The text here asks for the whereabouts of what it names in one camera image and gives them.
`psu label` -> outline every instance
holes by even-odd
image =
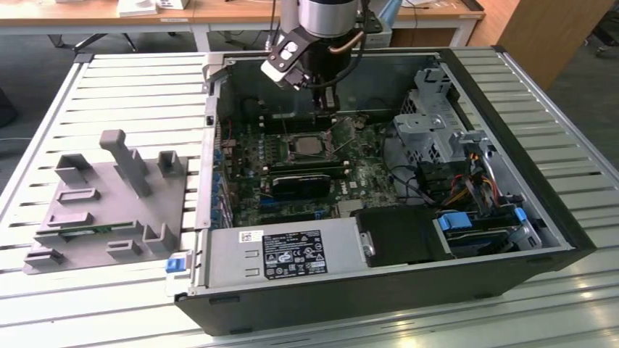
[[[326,273],[320,230],[264,235],[261,250],[269,280]]]

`blue clip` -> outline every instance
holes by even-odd
[[[464,212],[448,212],[437,219],[442,231],[472,227],[470,219]]]
[[[184,272],[184,270],[186,270],[184,258],[166,259],[165,273]]]
[[[440,225],[442,231],[448,230],[448,221],[444,216],[440,216],[437,219],[437,224]]]
[[[524,209],[522,208],[514,208],[513,213],[514,213],[514,216],[517,217],[517,219],[520,220],[520,222],[522,223],[525,221]]]
[[[324,213],[325,213],[324,210],[316,210],[313,212],[313,220],[320,220]]]

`floor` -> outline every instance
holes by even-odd
[[[233,38],[250,44],[256,34],[240,33]],[[69,35],[64,41],[72,45],[85,37]],[[130,37],[141,52],[194,51],[189,33],[173,37],[165,33],[144,33]],[[254,48],[264,39],[261,33]],[[17,121],[0,128],[0,138],[29,138],[70,68],[73,53],[70,49],[56,49],[45,36],[0,36],[0,48],[0,88],[19,112]],[[212,48],[238,50],[216,33],[212,33]],[[548,95],[608,160],[619,166],[619,57],[609,52],[597,58],[594,50],[593,46],[578,49]],[[130,49],[120,35],[109,35],[84,52],[129,53]],[[23,140],[0,141],[0,191],[26,146]]]

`robot workbench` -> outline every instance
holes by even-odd
[[[5,346],[612,345],[619,325],[617,172],[508,54],[492,49],[453,52],[597,246],[593,254],[498,297],[216,338],[174,306],[162,260],[23,274],[22,260],[58,181],[52,167],[72,152],[90,163],[109,162],[109,154],[97,146],[106,129],[124,130],[126,146],[144,159],[156,158],[161,150],[188,157],[180,245],[181,250],[194,248],[205,55],[98,55],[73,64],[0,197],[0,341]],[[593,180],[589,173],[601,175]]]

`barcode sticker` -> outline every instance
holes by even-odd
[[[161,18],[161,22],[188,22],[188,18]]]
[[[249,241],[261,241],[262,230],[241,231],[238,232],[238,243],[248,243]]]

